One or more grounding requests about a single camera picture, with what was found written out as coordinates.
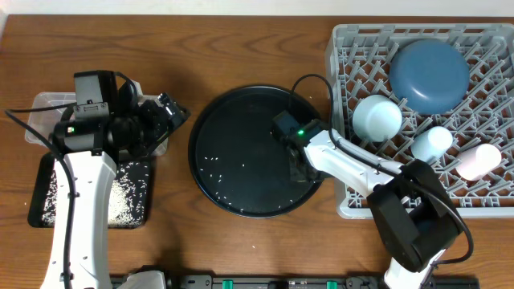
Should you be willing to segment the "grey dishwasher rack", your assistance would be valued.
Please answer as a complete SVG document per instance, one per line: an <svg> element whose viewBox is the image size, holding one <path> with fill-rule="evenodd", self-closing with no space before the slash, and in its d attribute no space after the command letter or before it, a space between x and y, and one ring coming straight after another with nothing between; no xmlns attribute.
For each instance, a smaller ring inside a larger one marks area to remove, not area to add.
<svg viewBox="0 0 514 289"><path fill-rule="evenodd" d="M354 108L367 96L393 98L388 79L399 52L420 39L437 39L466 60L470 83L463 101L442 115L422 116L398 100L403 121L393 138L371 143L352 127ZM355 145L387 160L408 164L414 138L435 126L447 128L452 146L432 168L464 218L513 215L513 27L507 23L341 24L325 52L327 77L335 96L334 128ZM476 181L457 173L459 153L490 144L500 164Z"/></svg>

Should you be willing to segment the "light blue cup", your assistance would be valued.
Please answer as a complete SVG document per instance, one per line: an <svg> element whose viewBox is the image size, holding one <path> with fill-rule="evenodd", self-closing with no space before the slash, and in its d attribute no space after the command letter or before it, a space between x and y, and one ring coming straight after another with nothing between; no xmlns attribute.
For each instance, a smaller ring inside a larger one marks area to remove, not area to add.
<svg viewBox="0 0 514 289"><path fill-rule="evenodd" d="M452 146L452 143L451 132L447 128L436 126L417 136L410 150L415 159L430 164L438 160Z"/></svg>

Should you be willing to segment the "round black serving tray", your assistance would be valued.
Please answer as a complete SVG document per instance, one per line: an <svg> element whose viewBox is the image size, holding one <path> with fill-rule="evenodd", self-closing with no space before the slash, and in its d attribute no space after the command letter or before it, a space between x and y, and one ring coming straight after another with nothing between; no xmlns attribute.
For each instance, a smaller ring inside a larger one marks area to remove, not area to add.
<svg viewBox="0 0 514 289"><path fill-rule="evenodd" d="M286 88L251 85L226 92L200 114L190 135L189 165L200 190L218 207L242 217L271 218L303 205L320 187L294 181L272 120L289 111L300 124L319 118Z"/></svg>

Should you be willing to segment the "clear plastic bin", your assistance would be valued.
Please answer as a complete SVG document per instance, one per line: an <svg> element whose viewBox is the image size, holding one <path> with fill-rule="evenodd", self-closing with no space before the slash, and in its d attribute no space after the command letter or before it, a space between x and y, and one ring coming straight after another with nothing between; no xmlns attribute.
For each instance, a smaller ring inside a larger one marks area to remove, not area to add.
<svg viewBox="0 0 514 289"><path fill-rule="evenodd" d="M161 106L157 100L157 96L141 95L138 96L138 104L141 106L146 100L154 100L156 104ZM41 92L39 93L33 102L32 108L44 108L54 107L63 104L71 104L75 102L74 92ZM33 127L37 132L46 138L49 137L50 133L53 132L55 124L60 121L65 108L58 108L56 110L45 111L45 112L32 112L29 115L28 124ZM37 139L30 132L25 132L25 140L30 144L36 144L43 146L43 142ZM152 153L152 157L159 157L166 153L168 147L168 140L164 140ZM129 156L127 150L120 151L121 160L130 160L134 157Z"/></svg>

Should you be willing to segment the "light blue bowl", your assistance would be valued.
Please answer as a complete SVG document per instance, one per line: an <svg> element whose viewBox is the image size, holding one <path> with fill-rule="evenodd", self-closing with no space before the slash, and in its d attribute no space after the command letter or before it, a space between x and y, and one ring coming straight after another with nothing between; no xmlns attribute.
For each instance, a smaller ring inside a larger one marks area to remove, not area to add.
<svg viewBox="0 0 514 289"><path fill-rule="evenodd" d="M382 142L397 135L402 126L400 108L388 98L371 95L353 111L353 131L361 140Z"/></svg>

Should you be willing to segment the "black mounting rail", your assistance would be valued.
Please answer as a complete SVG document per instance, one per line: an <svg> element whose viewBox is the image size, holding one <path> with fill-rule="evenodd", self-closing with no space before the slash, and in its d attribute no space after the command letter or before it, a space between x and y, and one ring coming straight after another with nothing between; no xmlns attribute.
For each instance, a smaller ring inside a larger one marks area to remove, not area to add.
<svg viewBox="0 0 514 289"><path fill-rule="evenodd" d="M187 275L166 277L165 287L173 289L379 289L388 288L375 276L346 278L272 278L272 277L212 277ZM422 288L429 289L480 289L475 278L430 278Z"/></svg>

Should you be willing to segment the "pink cup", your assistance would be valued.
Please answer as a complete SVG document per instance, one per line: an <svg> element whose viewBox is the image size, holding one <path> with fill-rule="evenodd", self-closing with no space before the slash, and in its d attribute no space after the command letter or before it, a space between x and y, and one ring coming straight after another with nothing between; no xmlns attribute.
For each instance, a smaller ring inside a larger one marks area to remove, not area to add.
<svg viewBox="0 0 514 289"><path fill-rule="evenodd" d="M457 173L468 181L477 181L500 164L502 155L494 145L480 144L461 152L457 159Z"/></svg>

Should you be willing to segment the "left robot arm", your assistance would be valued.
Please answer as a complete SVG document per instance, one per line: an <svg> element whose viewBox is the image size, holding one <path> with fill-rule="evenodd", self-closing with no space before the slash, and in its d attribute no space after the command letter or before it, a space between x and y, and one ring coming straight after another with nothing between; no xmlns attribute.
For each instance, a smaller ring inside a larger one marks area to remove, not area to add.
<svg viewBox="0 0 514 289"><path fill-rule="evenodd" d="M148 157L190 114L161 93L139 101L138 84L118 71L74 75L71 120L59 121L49 147L55 154L56 215L44 288L110 288L108 201L119 154Z"/></svg>

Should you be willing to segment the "dark blue plate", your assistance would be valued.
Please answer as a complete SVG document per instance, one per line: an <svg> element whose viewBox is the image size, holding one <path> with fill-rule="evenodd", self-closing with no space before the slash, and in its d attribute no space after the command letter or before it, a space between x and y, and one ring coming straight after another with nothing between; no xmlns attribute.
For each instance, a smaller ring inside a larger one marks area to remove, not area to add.
<svg viewBox="0 0 514 289"><path fill-rule="evenodd" d="M463 55L437 39L422 39L403 47L393 58L392 92L420 115L444 114L467 93L470 74Z"/></svg>

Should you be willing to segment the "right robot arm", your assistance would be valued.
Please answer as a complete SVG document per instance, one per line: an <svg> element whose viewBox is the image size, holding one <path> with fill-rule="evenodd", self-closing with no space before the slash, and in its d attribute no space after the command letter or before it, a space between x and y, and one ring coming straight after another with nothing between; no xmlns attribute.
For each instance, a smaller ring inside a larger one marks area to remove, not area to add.
<svg viewBox="0 0 514 289"><path fill-rule="evenodd" d="M295 181L333 177L366 198L391 255L388 288L423 288L444 252L469 230L434 170L424 161L403 165L366 152L329 125L275 119L273 135L288 151Z"/></svg>

